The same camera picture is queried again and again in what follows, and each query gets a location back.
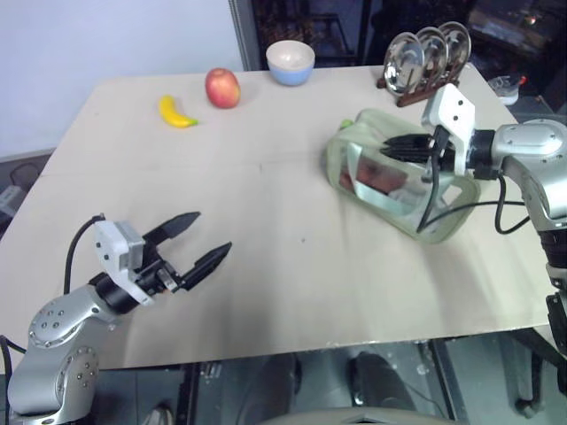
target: red apple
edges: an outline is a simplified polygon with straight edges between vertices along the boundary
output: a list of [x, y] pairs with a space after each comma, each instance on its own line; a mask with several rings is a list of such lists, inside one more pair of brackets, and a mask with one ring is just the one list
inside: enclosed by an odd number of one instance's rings
[[206, 95], [218, 108], [234, 108], [240, 100], [237, 77], [228, 69], [215, 68], [205, 78]]

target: bowl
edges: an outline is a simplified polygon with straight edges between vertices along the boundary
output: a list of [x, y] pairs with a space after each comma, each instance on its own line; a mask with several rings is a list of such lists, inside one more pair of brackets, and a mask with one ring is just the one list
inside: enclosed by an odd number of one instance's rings
[[309, 78], [315, 64], [315, 52], [304, 42], [282, 40], [266, 50], [268, 68], [280, 84], [298, 86]]

